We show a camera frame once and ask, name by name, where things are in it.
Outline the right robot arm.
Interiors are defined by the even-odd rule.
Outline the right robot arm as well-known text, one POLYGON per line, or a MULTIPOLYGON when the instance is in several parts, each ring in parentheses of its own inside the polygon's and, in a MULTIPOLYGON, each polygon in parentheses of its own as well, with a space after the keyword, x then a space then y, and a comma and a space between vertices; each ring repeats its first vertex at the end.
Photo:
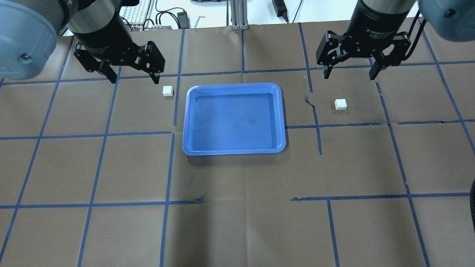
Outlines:
POLYGON ((369 78, 374 80, 411 57, 427 23, 447 41, 473 41, 474 10, 473 0, 358 0, 343 35, 324 33, 316 62, 328 79, 341 62, 373 58, 369 78))

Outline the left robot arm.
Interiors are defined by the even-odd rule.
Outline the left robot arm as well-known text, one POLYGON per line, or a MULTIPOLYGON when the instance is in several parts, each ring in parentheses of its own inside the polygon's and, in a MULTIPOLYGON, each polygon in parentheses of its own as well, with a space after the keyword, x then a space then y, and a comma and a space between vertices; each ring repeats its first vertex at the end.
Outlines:
POLYGON ((77 39, 74 56, 88 72, 117 80, 112 66, 146 72, 158 84, 165 58, 153 41, 138 46, 120 16, 138 0, 2 0, 0 2, 1 76, 26 80, 38 76, 69 29, 77 39))

